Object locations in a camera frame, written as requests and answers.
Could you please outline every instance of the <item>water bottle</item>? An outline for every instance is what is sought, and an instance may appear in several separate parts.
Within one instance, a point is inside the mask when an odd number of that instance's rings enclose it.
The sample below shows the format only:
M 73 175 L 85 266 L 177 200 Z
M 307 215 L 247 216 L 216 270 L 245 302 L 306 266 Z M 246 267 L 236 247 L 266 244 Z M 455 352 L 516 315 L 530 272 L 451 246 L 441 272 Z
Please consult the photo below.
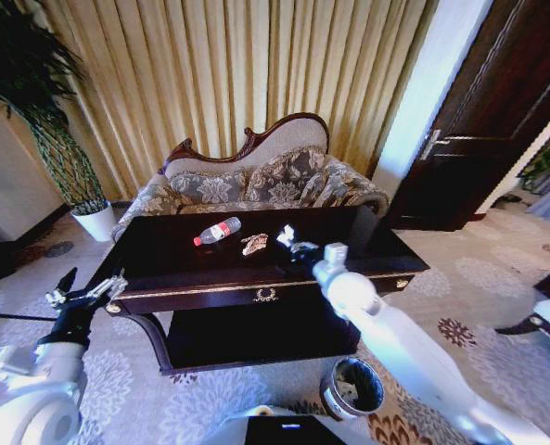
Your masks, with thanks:
M 231 218 L 227 218 L 225 221 L 219 222 L 218 224 L 203 230 L 200 236 L 194 238 L 194 245 L 200 246 L 201 244 L 215 243 L 220 239 L 237 232 L 240 227 L 241 221 L 237 217 L 233 216 Z

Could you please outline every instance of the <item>carved wooden backrest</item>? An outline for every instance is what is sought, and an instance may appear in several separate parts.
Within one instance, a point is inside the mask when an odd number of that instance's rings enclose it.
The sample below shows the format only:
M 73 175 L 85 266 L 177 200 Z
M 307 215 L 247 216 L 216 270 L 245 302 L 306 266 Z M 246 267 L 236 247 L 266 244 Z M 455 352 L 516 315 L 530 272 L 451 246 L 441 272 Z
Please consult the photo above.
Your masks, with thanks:
M 318 115 L 295 113 L 277 121 L 264 133 L 246 128 L 246 143 L 234 156 L 216 159 L 200 155 L 186 139 L 165 160 L 159 173 L 168 178 L 178 172 L 227 172 L 238 168 L 252 170 L 269 159 L 297 146 L 320 146 L 328 153 L 328 128 Z

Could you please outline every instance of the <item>wall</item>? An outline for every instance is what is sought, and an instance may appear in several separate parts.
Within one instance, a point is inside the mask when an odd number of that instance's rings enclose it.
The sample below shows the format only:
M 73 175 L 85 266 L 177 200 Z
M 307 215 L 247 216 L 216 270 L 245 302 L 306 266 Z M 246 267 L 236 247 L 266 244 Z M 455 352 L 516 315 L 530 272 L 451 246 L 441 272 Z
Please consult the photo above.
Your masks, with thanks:
M 528 164 L 531 161 L 531 159 L 538 152 L 538 150 L 541 149 L 541 147 L 549 139 L 549 137 L 550 137 L 550 121 L 549 123 L 546 124 L 546 127 L 544 127 L 541 133 L 538 136 L 536 136 L 536 139 L 534 139 L 534 142 L 532 142 L 531 146 L 528 147 L 528 149 L 520 157 L 518 162 L 516 162 L 514 166 L 511 168 L 511 170 L 504 176 L 504 179 L 501 180 L 501 182 L 495 187 L 495 189 L 487 197 L 487 199 L 485 199 L 485 202 L 483 202 L 482 205 L 479 207 L 479 209 L 477 210 L 477 213 L 486 213 L 487 210 L 497 200 L 497 198 L 502 197 L 507 192 L 509 192 L 512 188 L 518 185 L 519 173 L 522 170 L 524 170 L 524 167 L 526 167 L 526 164 Z
M 492 0 L 440 0 L 373 181 L 391 197 L 408 173 Z
M 0 113 L 0 241 L 16 240 L 62 204 L 28 134 L 18 118 Z

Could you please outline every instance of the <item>curtain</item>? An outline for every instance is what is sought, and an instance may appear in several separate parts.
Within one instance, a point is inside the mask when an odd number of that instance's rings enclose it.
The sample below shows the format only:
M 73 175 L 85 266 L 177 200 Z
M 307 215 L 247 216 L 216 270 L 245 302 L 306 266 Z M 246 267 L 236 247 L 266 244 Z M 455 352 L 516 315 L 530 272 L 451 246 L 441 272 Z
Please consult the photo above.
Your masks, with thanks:
M 377 157 L 425 0 L 47 0 L 83 61 L 70 128 L 110 199 L 129 199 L 185 138 L 231 156 L 243 130 L 311 111 L 331 154 Z

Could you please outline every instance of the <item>door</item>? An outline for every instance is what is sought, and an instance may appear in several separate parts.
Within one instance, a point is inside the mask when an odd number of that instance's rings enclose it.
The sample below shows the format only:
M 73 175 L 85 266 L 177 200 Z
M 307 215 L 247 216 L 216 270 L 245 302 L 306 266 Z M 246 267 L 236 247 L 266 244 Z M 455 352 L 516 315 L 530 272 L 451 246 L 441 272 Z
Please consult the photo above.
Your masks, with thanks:
M 462 228 L 550 121 L 550 0 L 494 0 L 390 206 L 392 227 Z

